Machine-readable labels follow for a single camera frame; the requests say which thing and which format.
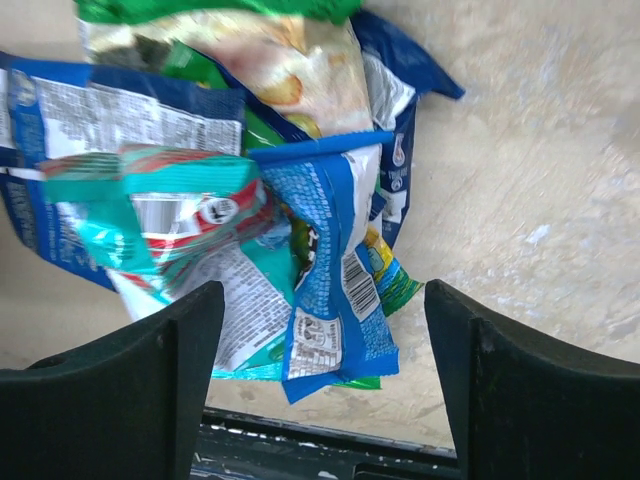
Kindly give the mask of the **green tea candy bag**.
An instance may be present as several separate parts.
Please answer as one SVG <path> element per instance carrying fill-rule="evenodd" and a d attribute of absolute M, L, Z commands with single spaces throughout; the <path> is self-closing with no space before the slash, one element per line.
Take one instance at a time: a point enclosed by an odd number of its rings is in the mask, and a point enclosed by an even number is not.
<path fill-rule="evenodd" d="M 364 244 L 383 312 L 389 317 L 401 310 L 424 287 L 424 283 L 407 273 L 373 226 L 368 227 Z"/>

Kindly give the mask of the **teal snack packet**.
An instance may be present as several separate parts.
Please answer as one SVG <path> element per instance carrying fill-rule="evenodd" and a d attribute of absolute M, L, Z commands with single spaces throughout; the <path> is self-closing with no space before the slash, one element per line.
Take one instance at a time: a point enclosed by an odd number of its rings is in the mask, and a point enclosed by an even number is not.
<path fill-rule="evenodd" d="M 129 143 L 40 168 L 47 198 L 132 318 L 220 282 L 224 320 L 213 376 L 280 379 L 299 265 L 289 219 L 254 161 Z"/>

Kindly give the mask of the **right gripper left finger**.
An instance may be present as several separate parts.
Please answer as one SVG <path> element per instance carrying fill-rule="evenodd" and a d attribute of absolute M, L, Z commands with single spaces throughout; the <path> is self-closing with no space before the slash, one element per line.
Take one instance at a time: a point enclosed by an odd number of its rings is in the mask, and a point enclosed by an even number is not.
<path fill-rule="evenodd" d="M 4 479 L 186 479 L 225 302 L 209 281 L 95 341 L 1 372 Z"/>

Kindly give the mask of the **green Chuba chips bag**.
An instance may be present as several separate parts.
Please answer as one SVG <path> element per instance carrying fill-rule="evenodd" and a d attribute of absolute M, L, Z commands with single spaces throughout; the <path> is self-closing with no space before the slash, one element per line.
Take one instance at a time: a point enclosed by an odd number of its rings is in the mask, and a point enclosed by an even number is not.
<path fill-rule="evenodd" d="M 215 60 L 261 103 L 313 138 L 373 127 L 364 62 L 350 23 L 357 1 L 79 1 L 93 63 L 153 73 Z"/>

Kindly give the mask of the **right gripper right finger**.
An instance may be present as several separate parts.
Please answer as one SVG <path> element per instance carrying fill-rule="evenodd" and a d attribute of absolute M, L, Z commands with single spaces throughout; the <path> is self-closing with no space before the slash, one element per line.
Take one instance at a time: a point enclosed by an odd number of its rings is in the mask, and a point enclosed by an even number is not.
<path fill-rule="evenodd" d="M 465 479 L 636 479 L 639 366 L 425 286 L 429 337 Z"/>

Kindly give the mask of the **small bright blue packet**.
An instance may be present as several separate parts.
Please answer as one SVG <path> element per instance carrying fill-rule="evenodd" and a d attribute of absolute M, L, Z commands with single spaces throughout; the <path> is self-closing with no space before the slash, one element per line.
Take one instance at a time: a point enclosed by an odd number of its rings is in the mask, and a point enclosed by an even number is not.
<path fill-rule="evenodd" d="M 386 131 L 363 131 L 249 152 L 273 193 L 311 230 L 310 267 L 295 288 L 285 337 L 282 387 L 290 403 L 399 371 L 364 243 L 381 150 L 391 140 Z"/>

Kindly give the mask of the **blue white snack packet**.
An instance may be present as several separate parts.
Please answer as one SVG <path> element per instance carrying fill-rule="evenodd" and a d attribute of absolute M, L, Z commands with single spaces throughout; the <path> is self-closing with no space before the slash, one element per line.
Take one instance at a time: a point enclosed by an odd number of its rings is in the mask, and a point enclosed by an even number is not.
<path fill-rule="evenodd" d="M 465 94 L 438 62 L 399 27 L 361 10 L 351 17 L 363 57 L 374 125 L 393 134 L 383 146 L 379 195 L 373 221 L 389 246 L 399 236 L 410 208 L 416 113 L 429 93 L 458 100 Z"/>

